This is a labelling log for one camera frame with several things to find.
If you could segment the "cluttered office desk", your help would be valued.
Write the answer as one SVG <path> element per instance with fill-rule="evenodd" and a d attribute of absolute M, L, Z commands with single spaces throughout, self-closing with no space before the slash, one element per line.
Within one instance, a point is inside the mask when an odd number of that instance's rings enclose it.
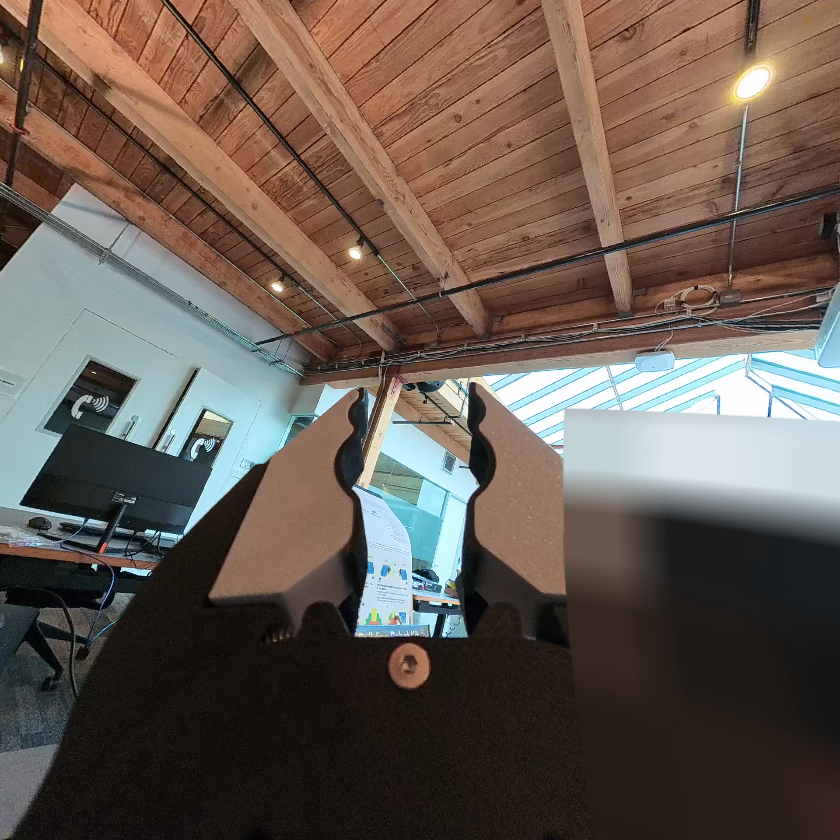
<path fill-rule="evenodd" d="M 432 637 L 443 637 L 447 619 L 463 615 L 457 592 L 452 586 L 441 584 L 430 570 L 412 572 L 411 581 L 413 616 L 435 616 Z"/>

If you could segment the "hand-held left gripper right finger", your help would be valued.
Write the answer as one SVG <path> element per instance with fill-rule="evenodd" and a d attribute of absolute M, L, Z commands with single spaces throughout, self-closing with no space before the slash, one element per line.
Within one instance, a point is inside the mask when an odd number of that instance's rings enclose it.
<path fill-rule="evenodd" d="M 496 604 L 518 614 L 525 637 L 566 638 L 562 458 L 485 385 L 469 385 L 467 503 L 456 581 L 473 636 Z"/>

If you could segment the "wooden office desk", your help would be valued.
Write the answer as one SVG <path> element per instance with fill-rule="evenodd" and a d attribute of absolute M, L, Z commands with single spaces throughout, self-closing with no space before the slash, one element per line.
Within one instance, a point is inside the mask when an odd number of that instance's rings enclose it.
<path fill-rule="evenodd" d="M 27 528 L 35 511 L 1 508 L 2 529 Z M 72 590 L 115 593 L 137 593 L 145 579 L 162 562 L 156 553 L 124 554 L 124 541 L 113 546 L 116 553 L 96 560 L 93 552 L 77 550 L 59 540 L 40 537 L 44 544 L 36 548 L 14 548 L 1 544 L 2 587 L 40 587 L 47 590 Z"/>

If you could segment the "round ceiling light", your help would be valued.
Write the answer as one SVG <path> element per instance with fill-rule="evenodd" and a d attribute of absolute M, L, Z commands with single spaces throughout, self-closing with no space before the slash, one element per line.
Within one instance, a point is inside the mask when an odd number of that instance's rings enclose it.
<path fill-rule="evenodd" d="M 763 94 L 774 79 L 770 63 L 759 62 L 748 66 L 732 83 L 731 100 L 746 104 Z"/>

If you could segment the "black hanging pipe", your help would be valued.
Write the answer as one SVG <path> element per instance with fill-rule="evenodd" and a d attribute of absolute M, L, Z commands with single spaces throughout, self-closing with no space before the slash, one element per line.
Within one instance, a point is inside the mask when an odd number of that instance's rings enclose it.
<path fill-rule="evenodd" d="M 39 42 L 39 27 L 43 14 L 44 2 L 31 1 L 28 6 L 24 48 L 20 56 L 19 79 L 15 100 L 14 116 L 10 122 L 12 138 L 10 140 L 5 184 L 14 189 L 14 178 L 17 171 L 18 153 L 23 137 L 27 134 L 25 121 L 28 114 L 28 96 L 32 76 L 35 68 L 37 47 Z"/>

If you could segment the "white printed instruction sheet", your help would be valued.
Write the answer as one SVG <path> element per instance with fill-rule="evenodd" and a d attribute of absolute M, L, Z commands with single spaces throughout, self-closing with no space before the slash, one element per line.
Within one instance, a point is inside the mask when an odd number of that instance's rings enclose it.
<path fill-rule="evenodd" d="M 407 531 L 385 500 L 355 487 L 360 500 L 367 561 L 356 628 L 413 624 L 412 552 Z"/>

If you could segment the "wooden post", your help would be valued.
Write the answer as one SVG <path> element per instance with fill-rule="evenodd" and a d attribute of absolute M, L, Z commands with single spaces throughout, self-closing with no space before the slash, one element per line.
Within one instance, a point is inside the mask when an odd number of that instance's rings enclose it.
<path fill-rule="evenodd" d="M 369 428 L 362 448 L 363 468 L 356 485 L 368 488 L 371 484 L 377 460 L 382 451 L 386 433 L 403 390 L 404 380 L 399 375 L 399 368 L 390 365 L 382 374 L 374 406 L 369 419 Z"/>

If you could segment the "glass skylight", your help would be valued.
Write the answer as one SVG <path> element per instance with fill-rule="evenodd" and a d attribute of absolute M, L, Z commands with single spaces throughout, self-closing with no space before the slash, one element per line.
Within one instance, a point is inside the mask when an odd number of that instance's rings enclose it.
<path fill-rule="evenodd" d="M 677 360 L 666 371 L 634 364 L 499 374 L 499 399 L 550 446 L 564 445 L 569 410 L 698 413 L 837 422 L 838 369 L 811 350 Z"/>

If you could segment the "black computer monitor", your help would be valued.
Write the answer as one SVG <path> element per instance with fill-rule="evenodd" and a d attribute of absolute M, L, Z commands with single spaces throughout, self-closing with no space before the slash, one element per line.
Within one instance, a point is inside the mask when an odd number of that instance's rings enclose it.
<path fill-rule="evenodd" d="M 212 469 L 77 424 L 68 427 L 20 504 L 104 522 L 115 531 L 183 534 Z"/>

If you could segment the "black office chair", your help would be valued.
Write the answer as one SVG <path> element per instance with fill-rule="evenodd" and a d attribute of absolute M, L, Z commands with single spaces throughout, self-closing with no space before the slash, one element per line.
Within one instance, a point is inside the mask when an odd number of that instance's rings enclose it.
<path fill-rule="evenodd" d="M 74 698 L 79 697 L 79 687 L 76 678 L 75 656 L 77 653 L 77 643 L 80 638 L 76 633 L 76 626 L 70 614 L 69 607 L 64 599 L 55 591 L 47 590 L 40 587 L 22 588 L 25 591 L 33 592 L 50 599 L 55 606 L 60 608 L 63 612 L 68 625 L 68 632 L 60 633 L 66 641 L 70 644 L 70 654 L 68 658 L 68 676 L 70 688 Z M 2 604 L 2 666 L 11 658 L 21 644 L 27 643 L 34 649 L 36 654 L 52 669 L 52 675 L 45 678 L 41 689 L 45 691 L 54 690 L 63 680 L 65 669 L 54 654 L 52 648 L 49 646 L 45 631 L 39 624 L 39 609 L 31 605 L 17 605 L 10 602 L 7 598 Z"/>

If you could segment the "long black ceiling pipe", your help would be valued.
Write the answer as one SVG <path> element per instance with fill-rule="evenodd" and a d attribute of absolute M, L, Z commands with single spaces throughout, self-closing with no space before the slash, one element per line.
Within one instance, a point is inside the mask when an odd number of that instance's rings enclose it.
<path fill-rule="evenodd" d="M 652 234 L 646 234 L 643 236 L 626 239 L 613 245 L 601 246 L 599 248 L 591 248 L 585 251 L 574 253 L 572 255 L 567 255 L 562 258 L 543 261 L 534 266 L 515 269 L 483 280 L 473 281 L 462 287 L 431 292 L 429 294 L 415 298 L 410 301 L 396 302 L 387 306 L 383 306 L 381 308 L 363 311 L 362 313 L 347 316 L 329 324 L 308 327 L 305 329 L 279 332 L 277 335 L 271 336 L 267 339 L 254 341 L 252 342 L 252 344 L 257 349 L 261 349 L 267 345 L 278 343 L 286 339 L 295 340 L 298 338 L 307 337 L 311 334 L 322 333 L 325 330 L 347 326 L 352 323 L 360 323 L 364 320 L 373 319 L 375 317 L 384 316 L 386 314 L 401 312 L 405 309 L 418 308 L 428 303 L 454 298 L 457 295 L 465 294 L 468 291 L 482 291 L 484 289 L 504 285 L 509 282 L 528 280 L 532 277 L 550 273 L 555 270 L 563 270 L 572 266 L 583 264 L 585 262 L 587 263 L 597 259 L 604 259 L 607 256 L 622 254 L 624 252 L 627 252 L 628 250 L 658 245 L 663 242 L 667 242 L 673 238 L 680 238 L 687 235 L 699 234 L 714 228 L 728 227 L 732 224 L 740 223 L 741 221 L 748 221 L 755 217 L 780 213 L 795 207 L 799 207 L 804 204 L 823 201 L 827 198 L 835 197 L 838 195 L 839 184 L 827 185 L 814 191 L 797 194 L 794 196 L 788 196 L 771 203 L 750 206 L 723 215 L 709 217 L 703 220 L 675 227 L 669 227 L 666 229 L 656 231 Z"/>

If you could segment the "black lighting track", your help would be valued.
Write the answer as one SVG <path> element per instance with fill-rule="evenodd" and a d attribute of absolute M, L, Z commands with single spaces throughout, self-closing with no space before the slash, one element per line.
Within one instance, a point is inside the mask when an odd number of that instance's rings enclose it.
<path fill-rule="evenodd" d="M 281 147 L 289 153 L 291 159 L 302 169 L 307 178 L 318 188 L 318 191 L 325 196 L 330 204 L 339 211 L 339 215 L 347 222 L 352 230 L 358 235 L 358 244 L 354 247 L 355 250 L 362 252 L 364 248 L 370 250 L 372 255 L 380 262 L 384 262 L 380 250 L 373 244 L 370 238 L 364 233 L 362 227 L 358 225 L 352 216 L 343 208 L 339 200 L 331 193 L 330 189 L 319 179 L 310 165 L 303 160 L 297 150 L 291 145 L 286 136 L 279 131 L 278 127 L 272 122 L 270 117 L 263 111 L 263 109 L 256 103 L 256 100 L 247 93 L 240 82 L 235 78 L 232 71 L 230 71 L 217 54 L 211 49 L 208 43 L 195 30 L 194 26 L 190 24 L 186 17 L 177 9 L 172 1 L 162 1 L 164 9 L 166 9 L 175 19 L 175 21 L 185 30 L 188 37 L 199 47 L 204 53 L 205 57 L 215 66 L 215 68 L 222 74 L 226 83 L 243 99 L 246 106 L 259 118 L 263 125 L 273 135 L 275 140 Z"/>

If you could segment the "white door with phone sign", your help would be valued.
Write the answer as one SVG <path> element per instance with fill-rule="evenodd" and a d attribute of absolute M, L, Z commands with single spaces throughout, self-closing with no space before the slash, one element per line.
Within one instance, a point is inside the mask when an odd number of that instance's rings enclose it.
<path fill-rule="evenodd" d="M 257 398 L 196 368 L 150 446 L 200 466 L 230 467 L 260 407 Z"/>
<path fill-rule="evenodd" d="M 172 353 L 85 309 L 42 369 L 35 430 L 58 438 L 78 425 L 147 445 L 185 373 Z"/>

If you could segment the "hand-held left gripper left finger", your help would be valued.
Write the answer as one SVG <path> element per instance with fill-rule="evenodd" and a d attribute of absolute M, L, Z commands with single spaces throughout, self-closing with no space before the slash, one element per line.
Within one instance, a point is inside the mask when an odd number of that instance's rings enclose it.
<path fill-rule="evenodd" d="M 352 389 L 269 459 L 210 603 L 274 606 L 295 633 L 310 605 L 361 596 L 368 549 L 354 484 L 367 408 L 367 392 Z"/>

